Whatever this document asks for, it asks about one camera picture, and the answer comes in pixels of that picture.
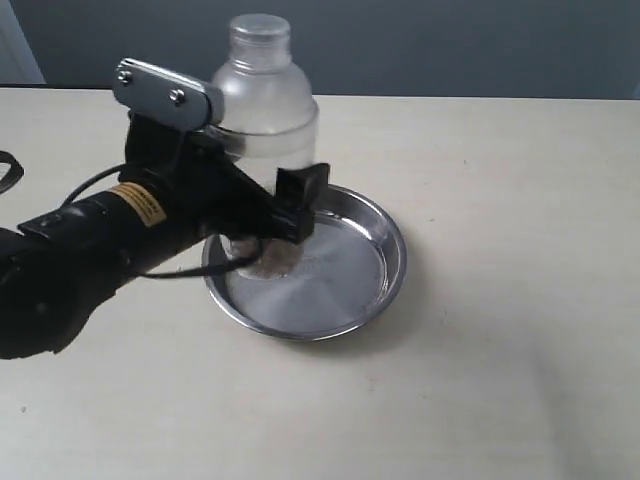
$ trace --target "white table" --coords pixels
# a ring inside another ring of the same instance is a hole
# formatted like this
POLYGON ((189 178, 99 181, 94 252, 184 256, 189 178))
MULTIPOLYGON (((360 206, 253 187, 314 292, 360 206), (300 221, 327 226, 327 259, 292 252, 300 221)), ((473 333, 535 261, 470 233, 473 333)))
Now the white table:
MULTIPOLYGON (((387 313, 292 345, 202 281, 136 281, 62 354, 0 363, 0 478, 640 478, 640 103, 319 102, 333 183, 406 235, 387 313)), ((27 172, 2 226, 122 161, 126 129, 109 92, 0 90, 27 172)))

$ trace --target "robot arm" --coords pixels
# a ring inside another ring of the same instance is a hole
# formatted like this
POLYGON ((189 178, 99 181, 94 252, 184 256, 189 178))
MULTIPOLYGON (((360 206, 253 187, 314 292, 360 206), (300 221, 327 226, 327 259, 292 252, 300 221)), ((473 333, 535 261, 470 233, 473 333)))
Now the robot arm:
MULTIPOLYGON (((279 170, 275 195, 237 168, 206 126, 224 113, 220 92, 155 65, 123 60, 114 96, 129 108, 125 163, 118 184, 0 229, 0 358, 66 348, 92 312, 132 280, 221 274, 259 258, 188 272, 148 274, 212 234, 303 242, 329 166, 279 170)), ((22 176, 13 170, 0 193, 22 176)))

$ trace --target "yellow warning label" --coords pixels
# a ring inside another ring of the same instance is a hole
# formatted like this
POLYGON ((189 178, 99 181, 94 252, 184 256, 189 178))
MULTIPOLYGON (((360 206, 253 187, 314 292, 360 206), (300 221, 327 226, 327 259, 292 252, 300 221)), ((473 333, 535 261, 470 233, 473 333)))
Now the yellow warning label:
POLYGON ((127 202, 147 227, 153 227, 167 219, 167 214, 158 201, 137 183, 121 183, 109 191, 127 202))

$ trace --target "metal pan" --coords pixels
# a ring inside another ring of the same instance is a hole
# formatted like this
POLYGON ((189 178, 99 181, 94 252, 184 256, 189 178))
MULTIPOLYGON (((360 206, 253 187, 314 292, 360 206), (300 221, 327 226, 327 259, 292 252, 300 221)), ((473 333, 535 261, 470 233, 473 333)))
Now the metal pan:
MULTIPOLYGON (((315 232, 288 276, 259 280, 233 272, 205 279, 231 318, 265 335, 317 341, 365 325, 395 298, 407 251, 391 217, 359 193, 335 185, 318 207, 315 232)), ((220 237, 206 241, 202 260, 226 261, 220 237)))

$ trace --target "clear plastic bottle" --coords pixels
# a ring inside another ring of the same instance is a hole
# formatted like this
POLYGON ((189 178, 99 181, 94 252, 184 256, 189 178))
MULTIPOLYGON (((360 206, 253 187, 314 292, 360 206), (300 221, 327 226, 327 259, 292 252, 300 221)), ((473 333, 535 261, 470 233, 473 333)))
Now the clear plastic bottle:
MULTIPOLYGON (((291 59, 289 23, 280 17, 250 14, 230 24, 228 61, 212 83, 225 98, 222 122, 211 127, 236 165, 274 193, 278 167, 313 164, 318 106, 304 72, 291 59)), ((227 256, 245 256, 255 239, 223 239, 227 256)), ((251 278, 285 276, 302 257, 303 247, 267 242, 263 258, 241 274, 251 278)))

